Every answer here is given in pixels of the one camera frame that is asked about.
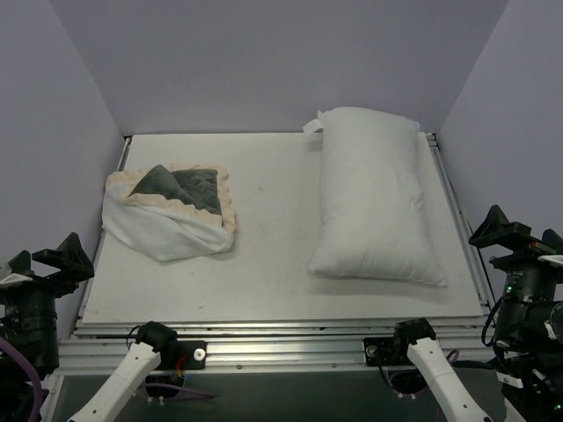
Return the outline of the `white pillow insert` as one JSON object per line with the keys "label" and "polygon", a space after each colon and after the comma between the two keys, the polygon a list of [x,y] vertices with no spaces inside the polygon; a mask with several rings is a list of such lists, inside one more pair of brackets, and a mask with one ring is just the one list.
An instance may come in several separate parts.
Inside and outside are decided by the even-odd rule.
{"label": "white pillow insert", "polygon": [[423,207],[419,123],[341,106],[319,112],[303,131],[322,136],[320,231],[309,273],[445,287]]}

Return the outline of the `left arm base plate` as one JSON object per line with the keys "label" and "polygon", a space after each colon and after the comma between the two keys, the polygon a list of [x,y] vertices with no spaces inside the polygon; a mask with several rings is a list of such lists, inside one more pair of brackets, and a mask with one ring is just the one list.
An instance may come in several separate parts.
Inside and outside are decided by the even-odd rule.
{"label": "left arm base plate", "polygon": [[206,367],[208,343],[202,340],[180,341],[173,359],[177,371],[202,370]]}

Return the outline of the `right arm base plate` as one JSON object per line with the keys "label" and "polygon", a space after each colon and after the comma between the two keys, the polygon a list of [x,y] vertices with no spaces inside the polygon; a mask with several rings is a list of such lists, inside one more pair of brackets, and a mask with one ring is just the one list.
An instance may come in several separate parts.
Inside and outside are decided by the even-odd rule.
{"label": "right arm base plate", "polygon": [[392,337],[364,338],[362,347],[365,363],[368,367],[388,367],[402,364]]}

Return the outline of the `dark green ruffled pillowcase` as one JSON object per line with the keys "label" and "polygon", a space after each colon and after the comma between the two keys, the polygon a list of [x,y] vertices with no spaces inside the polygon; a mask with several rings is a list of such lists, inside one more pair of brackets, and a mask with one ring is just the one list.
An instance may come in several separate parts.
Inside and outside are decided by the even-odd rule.
{"label": "dark green ruffled pillowcase", "polygon": [[104,230],[159,262],[228,251],[236,213],[218,164],[157,164],[106,179]]}

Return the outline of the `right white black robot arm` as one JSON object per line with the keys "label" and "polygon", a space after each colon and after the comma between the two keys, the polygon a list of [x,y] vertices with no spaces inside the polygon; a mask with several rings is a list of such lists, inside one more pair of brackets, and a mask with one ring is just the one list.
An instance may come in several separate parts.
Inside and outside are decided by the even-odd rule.
{"label": "right white black robot arm", "polygon": [[509,251],[489,260],[505,274],[501,298],[485,322],[494,333],[481,332],[493,358],[449,362],[425,318],[396,325],[390,343],[393,357],[416,367],[448,421],[490,420],[458,378],[459,367],[496,373],[507,421],[560,421],[562,303],[555,293],[562,283],[561,236],[547,229],[536,238],[529,226],[510,221],[493,205],[469,243],[478,249],[499,245]]}

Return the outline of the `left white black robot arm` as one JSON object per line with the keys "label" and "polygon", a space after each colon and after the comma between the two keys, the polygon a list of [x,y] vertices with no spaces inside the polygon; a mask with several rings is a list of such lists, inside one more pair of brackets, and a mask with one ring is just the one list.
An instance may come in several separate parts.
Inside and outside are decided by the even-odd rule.
{"label": "left white black robot arm", "polygon": [[[1,264],[1,419],[39,421],[51,395],[51,378],[77,378],[84,392],[70,421],[113,421],[148,375],[178,356],[177,333],[155,321],[134,328],[134,339],[107,374],[68,375],[61,367],[58,299],[94,275],[94,265],[75,232],[54,249],[22,250]],[[86,382],[93,381],[91,387]]]}

